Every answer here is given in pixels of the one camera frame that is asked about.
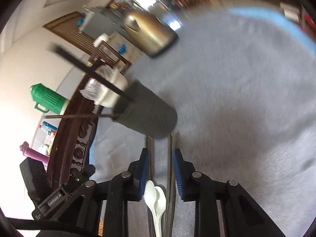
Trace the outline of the dark green utensil cup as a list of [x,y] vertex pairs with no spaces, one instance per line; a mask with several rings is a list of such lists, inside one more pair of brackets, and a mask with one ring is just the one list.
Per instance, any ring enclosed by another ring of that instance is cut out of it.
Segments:
[[177,112],[138,80],[125,90],[131,102],[120,97],[113,107],[113,121],[152,139],[167,137],[177,124]]

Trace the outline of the dark chopstick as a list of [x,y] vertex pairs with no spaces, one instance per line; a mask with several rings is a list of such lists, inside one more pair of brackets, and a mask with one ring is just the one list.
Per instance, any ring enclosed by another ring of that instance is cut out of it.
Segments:
[[166,188],[166,219],[165,236],[172,236],[176,202],[176,179],[174,174],[174,162],[172,152],[178,148],[178,133],[173,132],[168,136],[168,167],[167,167],[167,188]]
[[149,151],[149,165],[148,165],[148,180],[153,180],[154,176],[154,140],[150,137],[146,137],[146,148]]
[[118,118],[120,113],[107,113],[107,114],[77,114],[77,115],[48,115],[44,119],[74,119],[74,118]]
[[97,74],[94,70],[87,67],[83,62],[81,62],[78,58],[74,57],[73,54],[69,53],[67,50],[65,50],[61,45],[52,43],[49,47],[49,50],[53,53],[56,53],[59,55],[59,57],[63,58],[64,60],[67,60],[69,63],[71,63],[73,66],[78,68],[79,70],[86,73],[89,77],[94,78],[99,83],[106,86],[108,89],[119,95],[120,97],[123,97],[129,102],[132,102],[133,99],[129,97],[124,91],[117,88],[115,85],[110,83],[108,80],[103,78],[101,75]]

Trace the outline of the white plastic spoon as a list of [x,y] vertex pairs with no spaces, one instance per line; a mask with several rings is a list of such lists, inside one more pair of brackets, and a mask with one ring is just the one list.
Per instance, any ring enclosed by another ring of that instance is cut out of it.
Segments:
[[155,213],[155,202],[156,202],[156,189],[153,181],[148,180],[146,182],[144,199],[147,207],[150,209],[151,214],[153,216],[155,235],[161,237],[162,236],[162,226],[161,226],[161,217],[157,217]]
[[166,210],[166,196],[160,186],[155,186],[156,189],[156,202],[155,213],[157,217],[161,217]]

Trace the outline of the dark chopstick on cloth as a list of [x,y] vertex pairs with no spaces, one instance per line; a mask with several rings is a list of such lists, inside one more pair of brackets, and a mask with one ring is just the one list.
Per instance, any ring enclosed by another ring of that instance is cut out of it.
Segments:
[[48,115],[44,119],[74,119],[74,118],[118,118],[120,113],[107,113],[107,114],[77,114],[77,115]]

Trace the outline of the purple water bottle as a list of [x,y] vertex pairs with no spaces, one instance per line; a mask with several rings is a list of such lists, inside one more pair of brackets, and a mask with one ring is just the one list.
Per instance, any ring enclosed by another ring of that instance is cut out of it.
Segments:
[[25,157],[30,157],[32,159],[40,161],[45,166],[48,165],[49,157],[30,148],[28,142],[25,141],[22,145],[20,145],[20,151]]

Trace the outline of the clear plastic bag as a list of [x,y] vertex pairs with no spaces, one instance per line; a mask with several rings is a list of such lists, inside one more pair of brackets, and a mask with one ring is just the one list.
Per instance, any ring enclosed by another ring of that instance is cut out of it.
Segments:
[[[102,65],[96,70],[96,73],[112,84],[119,71],[118,69],[112,68],[108,65]],[[92,100],[96,104],[99,104],[99,102],[108,93],[108,91],[108,87],[101,84],[94,78],[90,78],[86,86],[83,89],[79,90],[84,98]]]

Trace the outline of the green thermos jug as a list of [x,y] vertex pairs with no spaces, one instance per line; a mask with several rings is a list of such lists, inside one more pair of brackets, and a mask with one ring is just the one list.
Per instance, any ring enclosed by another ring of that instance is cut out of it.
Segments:
[[35,102],[34,108],[42,113],[50,111],[57,115],[63,115],[69,104],[67,98],[43,84],[32,85],[30,93]]

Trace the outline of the cardboard box blue print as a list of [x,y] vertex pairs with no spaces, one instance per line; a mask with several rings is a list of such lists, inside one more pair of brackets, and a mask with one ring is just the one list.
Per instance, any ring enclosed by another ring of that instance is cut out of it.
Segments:
[[109,36],[108,44],[132,64],[143,55],[140,49],[116,32]]

